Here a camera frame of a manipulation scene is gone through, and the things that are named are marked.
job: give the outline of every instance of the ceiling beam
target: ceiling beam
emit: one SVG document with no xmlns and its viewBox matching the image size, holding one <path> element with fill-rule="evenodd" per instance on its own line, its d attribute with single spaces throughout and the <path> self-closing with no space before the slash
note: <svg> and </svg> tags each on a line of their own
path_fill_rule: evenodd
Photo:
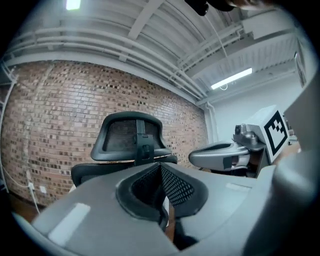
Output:
<svg viewBox="0 0 320 256">
<path fill-rule="evenodd" d="M 285 12 L 272 10 L 242 21 L 245 33 L 252 33 L 254 39 L 280 31 L 293 30 L 294 20 Z"/>
<path fill-rule="evenodd" d="M 132 40 L 136 40 L 144 26 L 147 24 L 150 17 L 154 14 L 154 12 L 162 5 L 165 0 L 149 0 L 149 2 L 144 6 L 143 10 L 140 12 L 138 18 L 136 18 L 132 28 L 129 31 L 128 38 Z M 119 60 L 122 62 L 126 62 L 126 57 L 119 57 Z"/>
<path fill-rule="evenodd" d="M 294 36 L 293 33 L 286 33 L 274 37 L 269 37 L 268 39 L 261 38 L 257 40 L 254 40 L 251 37 L 247 37 L 226 47 L 225 51 L 228 55 L 228 58 L 231 60 L 246 53 L 251 53 L 256 49 L 274 44 L 276 42 L 284 41 L 291 38 L 292 36 Z M 215 70 L 219 65 L 226 61 L 227 60 L 225 54 L 222 50 L 219 50 L 217 53 L 211 55 L 210 57 L 204 59 L 202 62 L 189 69 L 186 72 L 186 75 L 191 77 L 192 79 L 201 78 L 202 74 Z"/>
<path fill-rule="evenodd" d="M 199 28 L 196 27 L 191 21 L 190 19 L 176 6 L 174 6 L 171 2 L 169 1 L 165 1 L 164 5 L 171 9 L 172 11 L 176 12 L 178 14 L 178 17 L 181 18 L 180 22 L 190 26 L 192 28 L 192 30 L 195 32 L 195 36 L 200 40 L 203 41 L 206 38 L 203 36 L 203 34 L 200 32 Z"/>
</svg>

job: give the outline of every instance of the white wall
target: white wall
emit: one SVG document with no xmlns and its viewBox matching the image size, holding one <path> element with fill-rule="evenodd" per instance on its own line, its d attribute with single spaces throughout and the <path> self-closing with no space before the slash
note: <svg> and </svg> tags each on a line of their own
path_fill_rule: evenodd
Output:
<svg viewBox="0 0 320 256">
<path fill-rule="evenodd" d="M 214 103 L 219 141 L 230 140 L 235 126 L 261 108 L 277 105 L 284 112 L 302 90 L 298 77 L 292 75 Z"/>
</svg>

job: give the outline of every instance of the white ceiling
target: white ceiling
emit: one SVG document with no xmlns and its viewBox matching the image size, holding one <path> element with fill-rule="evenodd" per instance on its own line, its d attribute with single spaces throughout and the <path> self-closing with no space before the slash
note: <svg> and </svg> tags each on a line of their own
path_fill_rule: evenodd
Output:
<svg viewBox="0 0 320 256">
<path fill-rule="evenodd" d="M 49 0 L 30 15 L 8 47 L 9 66 L 58 53 L 59 59 L 104 59 L 197 105 L 295 70 L 293 22 L 279 11 L 210 7 L 202 17 L 184 0 L 81 0 L 79 10 L 65 4 Z M 211 89 L 250 67 L 254 74 L 245 84 Z"/>
</svg>

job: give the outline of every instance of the white pipe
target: white pipe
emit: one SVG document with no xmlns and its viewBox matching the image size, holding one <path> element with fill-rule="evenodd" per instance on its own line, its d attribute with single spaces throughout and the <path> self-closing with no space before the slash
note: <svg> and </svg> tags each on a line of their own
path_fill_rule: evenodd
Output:
<svg viewBox="0 0 320 256">
<path fill-rule="evenodd" d="M 5 63 L 2 61 L 1 63 L 1 68 L 3 70 L 3 72 L 5 73 L 5 75 L 11 80 L 15 80 L 12 76 L 12 72 L 10 72 L 10 69 L 5 65 Z"/>
<path fill-rule="evenodd" d="M 107 55 L 97 55 L 93 52 L 68 51 L 68 49 L 66 49 L 66 51 L 45 51 L 38 53 L 30 53 L 23 54 L 13 59 L 9 59 L 6 62 L 6 64 L 9 67 L 11 67 L 22 63 L 59 60 L 72 62 L 87 62 L 118 69 L 129 74 L 135 75 L 137 77 L 143 78 L 145 80 L 148 80 L 156 85 L 159 85 L 160 87 L 163 87 L 179 95 L 180 97 L 186 99 L 192 104 L 196 104 L 195 98 L 185 93 L 183 90 L 178 89 L 174 85 L 169 84 L 168 82 L 166 82 L 165 79 L 163 79 L 159 75 L 148 72 L 138 65 L 127 64 L 122 61 L 111 58 Z"/>
<path fill-rule="evenodd" d="M 39 35 L 39 34 L 53 33 L 53 32 L 78 32 L 78 33 L 94 34 L 94 35 L 99 35 L 99 36 L 103 36 L 103 37 L 107 37 L 107 38 L 116 39 L 116 40 L 119 40 L 121 42 L 127 43 L 130 46 L 133 46 L 133 47 L 136 47 L 136 48 L 139 48 L 139 49 L 143 50 L 144 52 L 154 56 L 158 60 L 160 60 L 163 63 L 165 63 L 166 65 L 171 67 L 173 70 L 178 69 L 178 67 L 176 65 L 174 65 L 169 60 L 167 60 L 163 56 L 159 55 L 158 53 L 156 53 L 152 49 L 149 49 L 148 47 L 146 47 L 144 45 L 141 45 L 140 43 L 138 43 L 138 42 L 136 42 L 134 40 L 131 40 L 131 39 L 127 38 L 127 37 L 124 37 L 124 36 L 121 36 L 121 35 L 117 35 L 117 34 L 113 34 L 113 33 L 110 33 L 110 32 L 91 29 L 91 28 L 54 27 L 54 28 L 41 28 L 41 29 L 36 30 L 34 33 L 35 33 L 35 35 Z M 181 74 L 181 76 L 184 79 L 189 81 L 195 88 L 197 88 L 204 96 L 207 96 L 206 92 L 201 87 L 199 87 L 189 76 L 187 76 L 185 74 L 185 72 L 183 72 L 182 70 L 178 70 L 178 72 Z"/>
<path fill-rule="evenodd" d="M 114 48 L 114 49 L 117 49 L 119 51 L 122 51 L 122 52 L 126 52 L 128 54 L 131 54 L 133 56 L 136 56 L 146 62 L 149 62 L 151 65 L 165 71 L 166 73 L 168 74 L 171 74 L 172 71 L 167 69 L 166 67 L 162 66 L 161 64 L 155 62 L 154 60 L 144 56 L 143 54 L 141 53 L 138 53 L 132 49 L 128 49 L 126 47 L 123 47 L 121 45 L 118 45 L 118 44 L 115 44 L 115 43 L 111 43 L 111 42 L 107 42 L 107 41 L 104 41 L 104 40 L 100 40 L 100 39 L 91 39 L 91 38 L 87 38 L 87 37 L 80 37 L 80 36 L 49 36 L 49 37 L 40 37 L 37 39 L 37 44 L 34 44 L 34 41 L 33 40 L 29 40 L 29 41 L 26 41 L 26 42 L 23 42 L 23 43 L 19 43 L 17 45 L 15 45 L 14 47 L 8 49 L 7 53 L 6 54 L 10 54 L 10 53 L 13 53 L 13 52 L 17 52 L 17 51 L 21 51 L 23 49 L 27 49 L 27 48 L 32 48 L 32 47 L 38 47 L 40 44 L 40 42 L 47 42 L 47 41 L 81 41 L 81 42 L 86 42 L 86 43 L 91 43 L 91 44 L 96 44 L 96 45 L 102 45 L 102 46 L 105 46 L 105 47 L 111 47 L 111 48 Z M 16 48 L 18 46 L 21 46 L 21 45 L 26 45 L 26 44 L 31 44 L 31 45 L 27 45 L 27 46 L 24 46 L 24 47 L 20 47 L 20 48 Z M 198 96 L 200 96 L 200 98 L 202 98 L 200 92 L 197 91 L 197 89 L 199 89 L 199 87 L 197 86 L 197 88 L 194 88 L 192 87 L 191 85 L 189 85 L 185 80 L 183 80 L 181 77 L 177 76 L 177 75 L 174 75 L 174 77 L 180 81 L 182 84 L 184 84 L 184 86 L 188 87 L 190 90 L 192 90 L 195 94 L 197 94 Z"/>
<path fill-rule="evenodd" d="M 38 46 L 41 46 L 41 45 L 50 45 L 51 43 L 40 43 L 38 44 Z M 98 47 L 98 46 L 92 46 L 92 45 L 87 45 L 87 44 L 82 44 L 82 43 L 57 43 L 59 45 L 62 45 L 64 47 L 82 47 L 82 48 L 86 48 L 86 49 L 90 49 L 90 50 L 95 50 L 95 51 L 101 51 L 103 53 L 110 53 L 110 54 L 113 54 L 113 55 L 116 55 L 116 56 L 123 56 L 123 57 L 126 57 L 128 60 L 134 62 L 134 63 L 137 63 L 163 77 L 165 77 L 166 79 L 168 79 L 168 75 L 164 74 L 163 72 L 159 71 L 158 69 L 155 69 L 153 68 L 152 66 L 138 60 L 138 59 L 135 59 L 135 58 L 132 58 L 126 54 L 123 54 L 121 52 L 117 52 L 115 50 L 110 50 L 110 49 L 105 49 L 105 48 L 102 48 L 102 47 Z M 184 89 L 187 93 L 191 94 L 193 97 L 197 98 L 197 99 L 201 99 L 199 96 L 195 95 L 194 93 L 192 93 L 190 90 L 188 90 L 187 88 L 184 87 L 184 85 L 181 85 L 180 83 L 174 81 L 175 84 L 177 85 L 177 87 L 179 88 L 182 88 Z"/>
<path fill-rule="evenodd" d="M 211 105 L 209 102 L 206 103 L 206 108 L 209 109 L 210 115 L 211 115 L 211 122 L 212 122 L 212 131 L 213 131 L 213 142 L 218 142 L 218 130 L 217 130 L 217 121 L 216 121 L 216 110 L 213 105 Z"/>
<path fill-rule="evenodd" d="M 239 30 L 243 30 L 242 25 L 232 25 L 232 26 L 233 26 L 232 28 L 227 27 L 226 29 L 224 29 L 227 31 L 224 31 L 224 30 L 221 31 L 221 33 L 220 33 L 221 39 L 227 38 L 228 36 L 232 35 L 233 33 L 236 33 Z M 178 60 L 179 66 L 181 67 L 186 62 L 188 62 L 190 59 L 192 59 L 194 56 L 196 56 L 200 52 L 203 52 L 204 50 L 206 50 L 207 48 L 209 48 L 210 46 L 214 45 L 217 42 L 218 42 L 217 38 L 214 38 L 214 36 L 211 36 L 206 41 L 199 44 L 198 49 L 193 50 L 189 55 L 185 55 L 181 59 L 179 59 Z"/>
<path fill-rule="evenodd" d="M 231 39 L 229 39 L 228 41 L 225 41 L 223 44 L 223 46 L 231 44 L 237 40 L 239 40 L 240 36 L 235 36 Z M 195 61 L 193 61 L 191 64 L 188 64 L 186 67 L 183 68 L 183 71 L 187 71 L 189 68 L 191 68 L 192 66 L 194 66 L 195 64 L 199 63 L 200 61 L 202 61 L 203 59 L 205 59 L 208 55 L 218 51 L 221 48 L 221 46 L 217 46 L 215 48 L 213 48 L 212 50 L 206 52 L 203 56 L 201 56 L 200 58 L 196 59 Z"/>
<path fill-rule="evenodd" d="M 239 38 L 240 38 L 240 35 L 237 35 L 236 37 L 231 38 L 231 39 L 229 39 L 228 41 L 224 42 L 224 43 L 222 44 L 223 49 L 224 49 L 224 45 L 231 44 L 231 43 L 239 40 Z M 208 55 L 210 55 L 210 54 L 218 51 L 220 48 L 221 48 L 221 46 L 217 46 L 217 47 L 211 49 L 210 51 L 207 51 L 207 52 L 206 52 L 204 55 L 202 55 L 200 58 L 194 60 L 191 64 L 188 64 L 187 66 L 185 66 L 185 67 L 182 69 L 182 71 L 183 71 L 183 72 L 187 71 L 189 68 L 191 68 L 192 66 L 194 66 L 194 65 L 197 64 L 198 62 L 204 60 Z M 179 70 L 179 69 L 175 70 L 175 71 L 172 73 L 172 75 L 171 75 L 170 78 L 169 78 L 169 81 L 172 81 L 172 76 L 175 75 L 175 74 L 178 72 L 178 70 Z"/>
<path fill-rule="evenodd" d="M 70 19 L 72 19 L 73 21 L 74 20 L 80 20 L 80 21 L 83 21 L 83 20 L 88 20 L 88 21 L 92 21 L 92 22 L 97 22 L 97 23 L 102 23 L 102 24 L 109 24 L 109 25 L 112 25 L 112 26 L 116 26 L 116 27 L 119 27 L 119 28 L 122 28 L 122 29 L 125 29 L 127 31 L 130 31 L 131 29 L 131 26 L 129 26 L 129 24 L 120 24 L 120 23 L 117 23 L 115 21 L 112 21 L 112 20 L 105 20 L 105 16 L 99 16 L 99 15 L 94 15 L 94 16 L 85 16 L 85 15 L 80 15 L 80 14 L 77 14 L 77 15 L 64 15 L 61 17 L 61 21 L 68 21 Z M 31 37 L 33 35 L 33 32 L 26 32 L 22 35 L 19 35 L 17 37 L 14 37 L 11 41 L 11 44 L 12 42 L 14 41 L 20 41 L 22 40 L 23 38 L 25 37 Z M 160 48 L 162 48 L 163 50 L 165 50 L 168 54 L 170 54 L 172 57 L 174 58 L 178 58 L 179 56 L 177 55 L 176 52 L 170 50 L 168 47 L 166 47 L 165 45 L 159 43 L 158 41 L 154 40 L 152 35 L 150 33 L 148 33 L 147 31 L 144 31 L 144 32 L 140 32 L 139 34 L 141 37 L 151 41 L 152 43 L 154 43 L 155 45 L 159 46 Z"/>
<path fill-rule="evenodd" d="M 5 115 L 5 111 L 6 111 L 6 106 L 7 106 L 7 103 L 8 103 L 9 97 L 10 97 L 10 94 L 11 94 L 11 92 L 12 92 L 12 89 L 14 88 L 15 83 L 16 83 L 16 80 L 13 80 L 13 81 L 11 82 L 10 88 L 9 88 L 8 92 L 6 93 L 5 100 L 4 100 L 4 103 L 3 103 L 3 105 L 2 105 L 2 113 L 1 113 L 1 116 L 0 116 L 0 138 L 1 138 L 2 123 L 3 123 L 3 120 L 4 120 L 4 115 Z M 9 193 L 8 186 L 7 186 L 7 182 L 6 182 L 6 179 L 5 179 L 4 170 L 3 170 L 3 166 L 2 166 L 2 158 L 1 158 L 1 139 L 0 139 L 0 170 L 1 170 L 1 175 L 2 175 L 2 178 L 3 178 L 5 190 L 6 190 L 7 193 Z"/>
<path fill-rule="evenodd" d="M 215 142 L 215 138 L 214 138 L 214 124 L 213 124 L 213 121 L 212 121 L 212 111 L 211 111 L 211 108 L 208 106 L 208 104 L 205 104 L 205 108 L 207 110 L 209 110 L 209 123 L 210 123 L 210 130 L 207 129 L 207 133 L 208 133 L 208 140 L 209 140 L 209 144 L 211 143 L 214 143 Z"/>
</svg>

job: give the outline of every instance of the white cable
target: white cable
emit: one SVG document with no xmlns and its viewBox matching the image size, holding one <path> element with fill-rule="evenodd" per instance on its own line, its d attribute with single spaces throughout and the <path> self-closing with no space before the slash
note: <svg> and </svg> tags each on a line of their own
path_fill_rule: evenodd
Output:
<svg viewBox="0 0 320 256">
<path fill-rule="evenodd" d="M 219 87 L 222 91 L 225 91 L 226 89 L 228 89 L 228 84 L 226 84 L 226 88 L 222 89 L 221 86 Z"/>
<path fill-rule="evenodd" d="M 33 202 L 34 202 L 36 211 L 38 212 L 38 214 L 40 214 L 40 211 L 39 211 L 39 209 L 38 209 L 38 205 L 37 205 L 37 201 L 36 201 L 36 197 L 35 197 L 34 191 L 33 191 L 33 189 L 32 189 L 30 186 L 29 186 L 29 190 L 30 190 L 31 197 L 32 197 L 32 200 L 33 200 Z"/>
<path fill-rule="evenodd" d="M 226 52 L 226 49 L 225 49 L 225 47 L 224 47 L 224 44 L 222 43 L 222 41 L 221 41 L 221 39 L 220 39 L 220 36 L 219 36 L 219 34 L 218 34 L 215 26 L 211 23 L 211 21 L 208 19 L 207 16 L 204 16 L 204 17 L 206 18 L 206 20 L 209 22 L 209 24 L 210 24 L 211 27 L 213 28 L 213 30 L 214 30 L 214 32 L 215 32 L 215 34 L 216 34 L 216 36 L 217 36 L 217 38 L 218 38 L 218 40 L 219 40 L 219 42 L 220 42 L 220 44 L 221 44 L 221 47 L 222 47 L 223 53 L 224 53 L 224 55 L 225 55 L 226 61 L 228 62 L 229 72 L 231 72 L 230 60 L 229 60 L 229 58 L 228 58 L 228 54 L 227 54 L 227 52 Z M 222 91 L 225 91 L 226 89 L 228 89 L 228 84 L 226 84 L 226 88 L 225 88 L 225 89 L 222 89 L 221 86 L 220 86 L 219 88 L 220 88 Z"/>
<path fill-rule="evenodd" d="M 14 178 L 12 178 L 11 176 L 10 176 L 10 174 L 7 172 L 7 170 L 4 168 L 4 166 L 2 165 L 2 168 L 4 169 L 4 171 L 6 172 L 6 174 L 9 176 L 9 178 L 11 179 L 11 180 L 13 180 L 13 182 L 15 183 L 15 184 L 17 184 L 18 186 L 20 186 L 21 188 L 29 188 L 29 185 L 27 185 L 27 186 L 25 186 L 25 185 L 21 185 L 21 184 L 19 184 L 18 182 L 16 182 L 15 180 L 14 180 Z"/>
<path fill-rule="evenodd" d="M 31 193 L 31 197 L 32 197 L 33 203 L 34 203 L 35 208 L 36 208 L 36 211 L 38 212 L 38 214 L 40 214 L 40 211 L 39 211 L 38 205 L 37 205 L 37 201 L 36 201 L 36 196 L 35 196 L 35 194 L 34 194 L 33 189 L 32 189 L 29 185 L 25 186 L 25 185 L 21 185 L 21 184 L 19 184 L 18 182 L 16 182 L 15 179 L 10 176 L 10 174 L 8 173 L 8 171 L 5 169 L 5 167 L 4 167 L 3 165 L 2 165 L 2 168 L 4 169 L 5 173 L 9 176 L 9 178 L 10 178 L 15 184 L 17 184 L 19 187 L 24 188 L 24 189 L 29 188 L 29 191 L 30 191 L 30 193 Z"/>
</svg>

